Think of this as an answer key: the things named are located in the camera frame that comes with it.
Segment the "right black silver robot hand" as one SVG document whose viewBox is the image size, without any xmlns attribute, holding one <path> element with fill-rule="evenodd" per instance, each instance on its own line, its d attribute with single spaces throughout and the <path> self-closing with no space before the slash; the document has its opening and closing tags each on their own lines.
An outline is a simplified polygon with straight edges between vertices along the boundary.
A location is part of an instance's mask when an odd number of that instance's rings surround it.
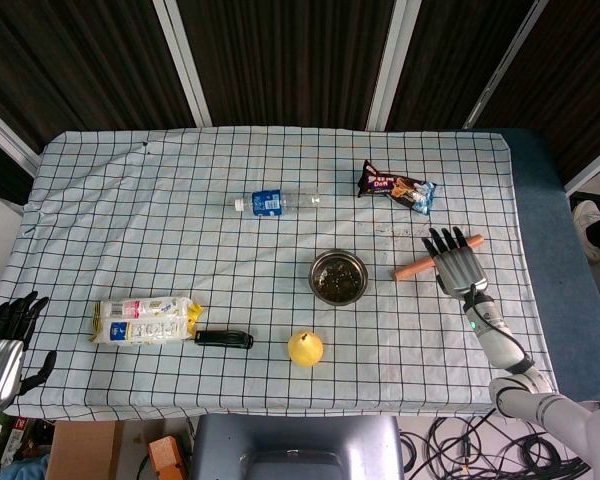
<svg viewBox="0 0 600 480">
<path fill-rule="evenodd" d="M 458 227 L 451 231 L 430 228 L 430 237 L 422 242 L 437 270 L 437 281 L 443 292 L 462 300 L 485 291 L 487 276 L 467 238 Z"/>
</svg>

